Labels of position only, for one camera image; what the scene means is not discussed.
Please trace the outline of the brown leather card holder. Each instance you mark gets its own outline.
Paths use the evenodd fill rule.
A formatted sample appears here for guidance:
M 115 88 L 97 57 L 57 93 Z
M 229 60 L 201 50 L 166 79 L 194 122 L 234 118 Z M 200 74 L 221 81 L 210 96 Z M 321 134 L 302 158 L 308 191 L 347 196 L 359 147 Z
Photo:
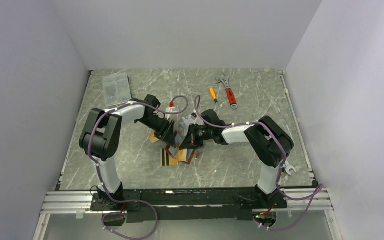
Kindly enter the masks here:
M 184 139 L 177 131 L 174 132 L 174 137 L 176 141 L 176 148 L 167 145 L 162 149 L 161 165 L 163 167 L 177 166 L 179 163 L 189 165 L 192 160 L 198 158 L 199 152 L 197 149 L 180 149 L 180 145 Z

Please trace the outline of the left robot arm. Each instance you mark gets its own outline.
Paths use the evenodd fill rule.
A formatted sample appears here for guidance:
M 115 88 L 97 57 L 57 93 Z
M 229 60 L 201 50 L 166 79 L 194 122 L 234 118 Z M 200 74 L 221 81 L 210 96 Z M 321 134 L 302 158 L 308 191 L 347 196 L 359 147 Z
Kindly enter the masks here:
M 158 116 L 160 101 L 153 95 L 144 100 L 132 98 L 125 104 L 111 108 L 93 108 L 87 117 L 79 139 L 79 146 L 95 165 L 99 179 L 99 193 L 111 210 L 124 203 L 123 184 L 115 166 L 121 129 L 130 123 L 141 123 L 153 130 L 154 136 L 171 147 L 176 147 L 175 122 Z

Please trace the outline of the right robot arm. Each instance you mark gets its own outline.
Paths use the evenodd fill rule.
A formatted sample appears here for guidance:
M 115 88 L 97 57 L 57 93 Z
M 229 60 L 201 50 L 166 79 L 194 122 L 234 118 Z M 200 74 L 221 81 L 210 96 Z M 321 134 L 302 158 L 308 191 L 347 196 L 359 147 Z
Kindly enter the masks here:
M 213 109 L 209 109 L 199 118 L 203 124 L 188 126 L 179 149 L 199 149 L 208 140 L 222 146 L 249 143 L 262 162 L 255 200 L 260 207 L 269 207 L 278 192 L 281 167 L 294 148 L 292 138 L 267 115 L 258 121 L 227 125 Z

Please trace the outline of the gold card stack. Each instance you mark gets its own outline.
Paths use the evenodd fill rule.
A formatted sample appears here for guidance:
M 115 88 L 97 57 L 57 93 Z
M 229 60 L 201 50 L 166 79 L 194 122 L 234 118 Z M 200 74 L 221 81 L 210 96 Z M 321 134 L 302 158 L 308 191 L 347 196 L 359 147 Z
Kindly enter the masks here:
M 177 153 L 178 148 L 173 147 L 162 140 L 159 140 L 155 131 L 151 130 L 148 134 L 148 139 L 153 147 L 156 147 L 156 156 L 159 160 L 159 165 L 161 167 L 174 167 L 178 165 Z

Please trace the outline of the red adjustable wrench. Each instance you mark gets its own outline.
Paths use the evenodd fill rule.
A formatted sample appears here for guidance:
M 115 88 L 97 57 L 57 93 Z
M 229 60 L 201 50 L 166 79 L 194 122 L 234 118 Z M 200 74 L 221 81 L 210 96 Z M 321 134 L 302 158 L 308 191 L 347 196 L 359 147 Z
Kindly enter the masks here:
M 233 93 L 233 90 L 230 87 L 229 81 L 230 81 L 230 76 L 226 75 L 226 74 L 223 74 L 222 77 L 216 77 L 215 78 L 216 84 L 222 83 L 224 85 L 228 102 L 229 102 L 231 108 L 233 110 L 236 110 L 238 108 L 238 105 L 237 105 L 236 97 Z

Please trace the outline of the clear plastic parts box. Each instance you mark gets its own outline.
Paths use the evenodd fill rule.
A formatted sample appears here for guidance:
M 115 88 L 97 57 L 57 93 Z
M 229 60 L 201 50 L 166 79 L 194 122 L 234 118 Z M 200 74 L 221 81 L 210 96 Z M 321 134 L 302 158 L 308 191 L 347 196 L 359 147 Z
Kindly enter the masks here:
M 130 79 L 127 73 L 116 73 L 102 79 L 104 104 L 106 107 L 118 106 L 133 98 Z

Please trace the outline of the silver combination wrench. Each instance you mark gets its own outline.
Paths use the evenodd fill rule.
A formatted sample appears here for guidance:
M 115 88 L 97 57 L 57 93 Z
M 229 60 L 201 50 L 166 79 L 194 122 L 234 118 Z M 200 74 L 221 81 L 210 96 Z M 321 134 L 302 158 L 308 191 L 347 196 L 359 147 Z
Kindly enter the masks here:
M 293 165 L 291 165 L 288 160 L 285 161 L 283 165 L 283 170 L 289 176 L 292 176 L 293 174 L 297 173 L 296 168 Z

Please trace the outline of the black aluminium base frame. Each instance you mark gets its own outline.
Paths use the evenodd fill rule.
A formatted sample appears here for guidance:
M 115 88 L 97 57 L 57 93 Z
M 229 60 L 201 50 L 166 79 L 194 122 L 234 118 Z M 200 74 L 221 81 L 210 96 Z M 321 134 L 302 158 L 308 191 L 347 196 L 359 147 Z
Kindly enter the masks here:
M 250 221 L 254 216 L 274 218 L 285 211 L 329 211 L 330 196 L 322 189 L 313 199 L 315 187 L 286 187 L 270 196 L 256 187 L 192 188 L 192 189 L 126 189 L 127 203 L 111 203 L 94 190 L 51 191 L 46 194 L 41 215 L 74 215 L 82 219 L 87 214 L 104 217 L 109 226 L 123 223 L 174 220 L 236 219 Z

